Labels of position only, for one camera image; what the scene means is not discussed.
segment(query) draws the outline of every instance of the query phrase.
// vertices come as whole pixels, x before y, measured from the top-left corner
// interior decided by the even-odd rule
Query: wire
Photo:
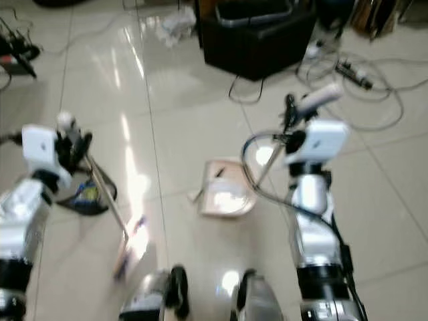
[[[42,51],[44,51],[47,54],[52,54],[52,55],[62,55],[64,52],[66,52],[70,47],[72,47],[76,42],[80,41],[82,38],[86,38],[86,37],[92,37],[95,35],[99,35],[99,34],[103,34],[104,32],[106,32],[107,30],[109,30],[113,23],[121,16],[123,15],[128,15],[129,13],[119,13],[117,15],[115,15],[103,28],[100,28],[99,30],[95,30],[95,31],[89,31],[80,35],[75,36],[73,39],[69,40],[69,42],[67,42],[67,44],[59,51],[49,51],[46,50],[44,48],[41,48]]]
[[[9,78],[7,79],[6,84],[5,84],[5,85],[3,85],[3,87],[1,87],[1,88],[0,88],[0,94],[1,94],[2,92],[4,92],[4,91],[7,89],[7,87],[9,87],[9,86],[10,86],[10,84],[11,84],[11,82],[12,82],[12,75],[11,75],[9,72],[4,72],[4,74],[7,74]]]
[[[411,90],[420,88],[425,84],[428,84],[428,79],[425,79],[416,84],[412,84],[410,86],[394,87],[387,80],[385,73],[382,70],[380,70],[380,68],[377,66],[380,64],[387,64],[387,63],[402,63],[402,64],[415,64],[420,66],[428,66],[428,60],[410,60],[405,58],[381,58],[376,60],[368,60],[362,57],[361,55],[347,52],[347,51],[329,51],[325,53],[323,56],[320,56],[319,58],[316,58],[315,60],[311,61],[309,63],[308,69],[306,70],[306,77],[304,78],[301,76],[301,69],[305,63],[302,62],[296,69],[296,72],[295,72],[296,77],[299,79],[301,83],[303,83],[310,89],[312,90],[318,89],[313,85],[313,82],[323,80],[325,79],[325,77],[328,77],[328,76],[332,76],[333,79],[336,79],[334,69],[336,67],[337,62],[343,59],[346,59],[347,61],[351,60],[352,64],[367,65],[374,72],[374,74],[371,74],[370,77],[375,78],[378,82],[382,84],[381,88],[374,87],[372,91],[383,95],[381,97],[368,98],[368,97],[355,94],[349,88],[347,84],[348,80],[345,77],[343,77],[342,79],[343,88],[350,98],[354,100],[366,102],[369,104],[378,104],[379,102],[383,102],[392,96],[395,98],[398,105],[397,117],[392,119],[390,122],[386,124],[382,124],[380,126],[362,126],[359,124],[354,124],[352,122],[349,122],[348,120],[341,119],[341,117],[335,115],[331,110],[328,111],[331,115],[333,115],[333,117],[347,122],[351,128],[357,131],[378,132],[378,131],[382,131],[382,130],[386,130],[388,128],[394,127],[403,119],[403,116],[405,113],[405,105],[404,105],[403,99],[401,98],[400,92],[411,91]],[[328,68],[322,69],[321,72],[314,74],[313,72],[314,68],[319,67],[319,65],[324,61],[332,62],[332,65]]]
[[[337,312],[336,301],[333,300],[333,303],[334,303],[334,309],[336,310],[336,321],[339,321],[339,313]]]
[[[31,29],[33,29],[33,27],[34,27],[34,23],[32,21],[30,21],[30,20],[25,20],[25,19],[18,18],[18,14],[16,12],[16,9],[14,7],[12,7],[12,6],[2,6],[2,7],[0,7],[0,11],[2,11],[2,10],[10,10],[10,11],[12,11],[13,17],[15,18],[16,21],[28,24],[26,27],[24,27],[25,28],[25,32],[24,33],[27,36],[28,42],[30,44],[33,44],[33,42],[31,41],[31,38],[30,38],[29,34],[30,34]],[[10,33],[13,33],[13,30],[11,30],[9,28],[9,26],[5,23],[4,19],[1,19],[1,21],[3,22],[3,24],[5,25],[5,27],[8,29],[8,31]],[[20,35],[21,35],[21,33],[19,32],[19,29],[21,29],[21,28],[23,28],[23,27],[22,26],[16,27],[16,32],[19,33]]]
[[[235,88],[236,81],[238,81],[238,79],[239,79],[239,75],[236,75],[235,79],[232,81],[232,84],[230,85],[229,95],[228,95],[229,99],[232,102],[236,102],[237,104],[243,104],[243,105],[254,105],[254,104],[257,104],[260,101],[261,94],[263,92],[263,85],[264,85],[265,79],[263,78],[261,80],[260,89],[259,89],[259,95],[257,96],[257,98],[255,100],[241,100],[239,98],[236,98],[236,97],[232,96],[232,91]]]

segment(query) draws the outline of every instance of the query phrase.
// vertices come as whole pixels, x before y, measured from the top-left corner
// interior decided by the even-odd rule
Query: tile floor
[[[237,156],[252,132],[277,128],[288,92],[306,89],[290,73],[265,83],[259,104],[227,99],[233,75],[203,62],[197,39],[166,49],[154,35],[174,7],[123,13],[119,0],[92,0],[47,10],[30,0],[4,0],[34,22],[33,41],[45,52],[39,79],[13,80],[0,97],[0,132],[32,122],[55,125],[60,110],[94,133],[92,153],[119,188],[118,203],[148,217],[149,246],[140,274],[181,262],[190,278],[193,320],[228,320],[227,272],[253,267],[275,290],[288,320],[299,320],[299,291],[288,247],[284,209],[260,199],[245,217],[200,217],[187,192],[201,183],[204,162]],[[12,21],[12,16],[1,13]],[[64,46],[72,41],[65,50]],[[370,58],[426,58],[428,32],[399,27],[373,43],[352,31],[344,49]],[[421,66],[385,65],[393,84],[427,77]],[[251,98],[257,84],[241,82]],[[404,119],[384,132],[353,131],[334,173],[336,217],[352,246],[355,276],[369,320],[426,320],[428,301],[428,91],[403,94]],[[397,114],[343,98],[332,106],[345,119],[374,126]],[[25,172],[20,150],[0,150],[0,189]],[[287,175],[277,168],[270,189],[283,195]],[[111,215],[78,217],[54,207],[28,291],[27,320],[117,320],[139,278],[112,281],[120,232]]]

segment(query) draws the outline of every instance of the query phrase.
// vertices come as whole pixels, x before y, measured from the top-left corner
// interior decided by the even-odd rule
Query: cable
[[[103,28],[99,29],[99,30],[95,30],[95,31],[89,31],[86,33],[82,33],[80,35],[75,36],[73,39],[71,39],[69,42],[67,42],[67,44],[59,51],[49,51],[49,50],[45,50],[44,48],[42,48],[42,51],[44,51],[47,54],[52,54],[52,55],[62,55],[65,51],[67,51],[70,47],[72,47],[76,42],[78,42],[79,40],[81,40],[82,38],[85,37],[92,37],[98,34],[103,34],[104,32],[106,32],[108,29],[110,29],[113,25],[113,23],[121,16],[123,15],[128,15],[129,13],[119,13],[117,15],[115,15]]]
[[[32,21],[18,18],[18,15],[16,13],[16,9],[14,7],[12,7],[12,6],[9,6],[9,5],[2,6],[2,7],[0,7],[0,10],[10,10],[10,11],[12,11],[15,20],[18,21],[18,22],[28,23],[28,28],[32,28],[34,26],[34,23]]]
[[[339,313],[337,312],[336,301],[333,300],[333,303],[334,303],[334,309],[336,310],[336,321],[339,321]]]
[[[263,78],[261,80],[261,84],[260,84],[260,89],[259,89],[259,95],[257,96],[257,98],[255,100],[241,100],[239,98],[233,97],[232,96],[232,91],[235,88],[235,84],[236,81],[239,79],[239,75],[236,75],[235,79],[232,81],[232,84],[230,85],[230,89],[229,89],[229,99],[232,102],[236,102],[237,104],[243,104],[243,105],[254,105],[257,104],[260,101],[261,98],[261,93],[263,92],[263,84],[265,82],[265,79]]]
[[[22,133],[11,132],[9,134],[0,135],[0,146],[6,142],[14,142],[16,145],[22,146]]]
[[[377,131],[386,130],[388,128],[392,128],[393,126],[398,124],[401,121],[401,119],[403,119],[403,116],[405,113],[405,105],[399,93],[404,91],[411,91],[421,86],[424,86],[425,84],[428,84],[428,79],[426,79],[410,86],[394,87],[389,83],[386,75],[377,66],[378,64],[386,64],[386,63],[402,63],[402,64],[415,64],[415,65],[428,66],[428,60],[410,60],[405,58],[381,58],[376,60],[368,60],[355,53],[350,53],[346,51],[331,51],[331,50],[325,53],[323,56],[320,56],[319,58],[316,58],[310,62],[308,69],[306,70],[305,78],[303,78],[300,75],[302,66],[305,64],[305,62],[302,62],[296,69],[296,72],[295,72],[296,77],[299,79],[301,83],[303,83],[310,89],[312,90],[318,89],[315,86],[313,86],[313,82],[318,80],[323,80],[325,77],[328,77],[328,76],[332,76],[333,79],[336,79],[335,71],[334,71],[335,66],[338,61],[343,59],[346,59],[346,61],[350,61],[352,59],[351,60],[352,64],[367,65],[374,72],[374,74],[371,74],[370,77],[376,78],[378,82],[382,83],[381,88],[374,87],[372,91],[381,93],[383,95],[381,97],[376,97],[376,98],[367,98],[367,97],[355,94],[353,91],[351,91],[351,89],[348,87],[348,84],[347,84],[348,80],[345,77],[343,77],[342,79],[343,88],[349,97],[351,97],[354,100],[359,100],[366,103],[378,104],[379,102],[383,102],[386,99],[388,99],[390,96],[392,96],[395,98],[398,104],[398,116],[393,120],[391,120],[390,122],[380,126],[361,126],[359,124],[353,124],[347,120],[341,119],[341,117],[335,115],[331,110],[328,110],[328,112],[331,115],[333,115],[333,117],[347,122],[351,128],[357,131],[377,132]],[[317,68],[323,61],[332,62],[332,65],[329,68],[322,69],[321,72],[318,72],[317,74],[314,75],[313,69]]]
[[[7,75],[9,76],[9,78],[7,79],[6,84],[5,84],[5,85],[3,85],[3,87],[1,87],[1,88],[0,88],[0,94],[1,94],[2,92],[4,92],[4,91],[7,89],[7,87],[9,87],[9,86],[10,86],[10,84],[11,84],[11,82],[12,82],[12,75],[11,75],[9,72],[4,72],[4,74],[7,74]]]

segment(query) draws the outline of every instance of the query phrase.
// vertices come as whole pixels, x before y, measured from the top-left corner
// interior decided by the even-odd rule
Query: black storage bin
[[[266,78],[303,58],[315,19],[299,7],[282,21],[230,28],[213,13],[201,22],[205,62],[250,80]]]

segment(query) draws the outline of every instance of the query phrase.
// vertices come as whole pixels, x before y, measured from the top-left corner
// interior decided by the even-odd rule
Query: silver robot arm segment
[[[0,319],[22,320],[51,198],[70,186],[72,161],[78,161],[79,153],[54,130],[41,126],[24,126],[10,138],[22,144],[29,175],[0,196]]]
[[[292,204],[315,213],[322,213],[322,218],[331,223],[333,200],[324,177],[320,175],[299,177],[296,188],[290,189],[288,199]],[[329,228],[296,211],[290,213],[289,217],[290,246],[296,267],[341,264],[339,242]]]

